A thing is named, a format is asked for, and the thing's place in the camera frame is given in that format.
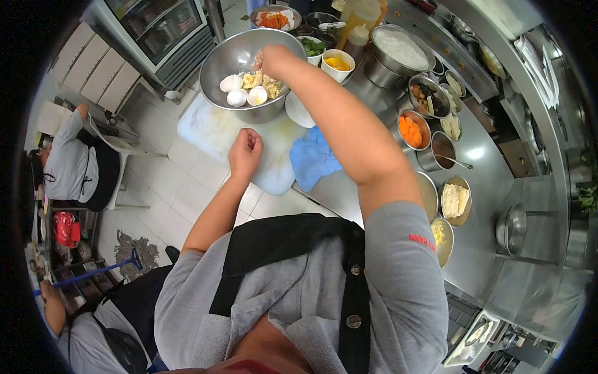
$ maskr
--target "gray shirt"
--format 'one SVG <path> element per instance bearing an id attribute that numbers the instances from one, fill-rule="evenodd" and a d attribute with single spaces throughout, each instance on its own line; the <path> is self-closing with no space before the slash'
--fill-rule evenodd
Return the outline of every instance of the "gray shirt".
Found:
<path id="1" fill-rule="evenodd" d="M 52 142 L 52 150 L 44 167 L 44 191 L 50 199 L 87 202 L 97 186 L 97 159 L 95 148 L 87 148 L 77 139 L 83 128 L 83 118 L 75 110 L 63 124 Z M 86 182 L 81 190 L 84 178 Z"/>
<path id="2" fill-rule="evenodd" d="M 207 368 L 226 360 L 268 313 L 315 373 L 345 373 L 337 355 L 346 276 L 338 239 L 247 274 L 230 318 L 209 314 L 230 233 L 202 255 L 181 255 L 155 306 L 155 341 L 168 368 Z M 424 210 L 393 202 L 365 223 L 370 289 L 370 373 L 430 373 L 447 353 L 449 313 L 434 236 Z"/>
<path id="3" fill-rule="evenodd" d="M 117 329 L 131 335 L 144 348 L 145 352 L 145 347 L 137 331 L 110 300 L 104 304 L 100 303 L 94 315 L 106 328 Z M 104 338 L 102 328 L 93 319 L 91 313 L 81 314 L 73 322 L 72 330 L 68 331 L 67 328 L 64 328 L 60 335 L 58 349 L 67 362 L 69 362 L 69 332 L 71 335 L 70 365 L 75 374 L 127 374 L 112 353 Z M 151 360 L 147 352 L 145 352 L 145 358 L 147 367 L 150 367 Z"/>

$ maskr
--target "refrigerator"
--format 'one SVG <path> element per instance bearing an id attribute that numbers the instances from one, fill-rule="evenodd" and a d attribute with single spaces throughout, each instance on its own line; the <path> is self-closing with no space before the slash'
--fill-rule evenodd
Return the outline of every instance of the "refrigerator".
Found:
<path id="1" fill-rule="evenodd" d="M 201 0 L 95 0 L 95 24 L 168 90 L 178 90 L 215 47 Z"/>

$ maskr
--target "sliced carrots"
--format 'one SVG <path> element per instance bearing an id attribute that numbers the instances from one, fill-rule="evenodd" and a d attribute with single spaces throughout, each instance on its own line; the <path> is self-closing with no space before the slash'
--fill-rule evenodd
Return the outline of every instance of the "sliced carrots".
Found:
<path id="1" fill-rule="evenodd" d="M 263 12 L 260 14 L 260 26 L 267 27 L 269 29 L 281 30 L 283 26 L 289 23 L 289 19 L 281 13 L 268 13 Z"/>
<path id="2" fill-rule="evenodd" d="M 399 117 L 399 131 L 407 144 L 418 148 L 423 141 L 422 132 L 415 121 L 409 117 Z"/>

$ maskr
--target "white cutting board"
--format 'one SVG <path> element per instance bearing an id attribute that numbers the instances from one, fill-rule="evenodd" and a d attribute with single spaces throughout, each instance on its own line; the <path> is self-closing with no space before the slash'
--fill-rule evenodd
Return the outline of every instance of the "white cutting board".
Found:
<path id="1" fill-rule="evenodd" d="M 234 112 L 213 106 L 199 93 L 179 120 L 178 133 L 215 160 L 228 165 L 228 151 L 243 127 L 251 127 L 264 141 L 260 166 L 252 182 L 271 195 L 285 194 L 295 181 L 289 150 L 293 141 L 308 131 L 293 122 L 285 110 L 270 122 L 249 124 Z"/>

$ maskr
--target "button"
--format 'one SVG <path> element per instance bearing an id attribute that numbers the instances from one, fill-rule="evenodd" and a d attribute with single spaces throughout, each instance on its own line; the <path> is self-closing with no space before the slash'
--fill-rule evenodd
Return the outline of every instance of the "button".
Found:
<path id="1" fill-rule="evenodd" d="M 345 322 L 348 328 L 357 329 L 359 326 L 361 326 L 361 317 L 356 314 L 353 314 L 348 316 Z"/>
<path id="2" fill-rule="evenodd" d="M 359 273 L 361 273 L 361 268 L 359 267 L 359 265 L 351 266 L 351 274 L 359 275 Z"/>

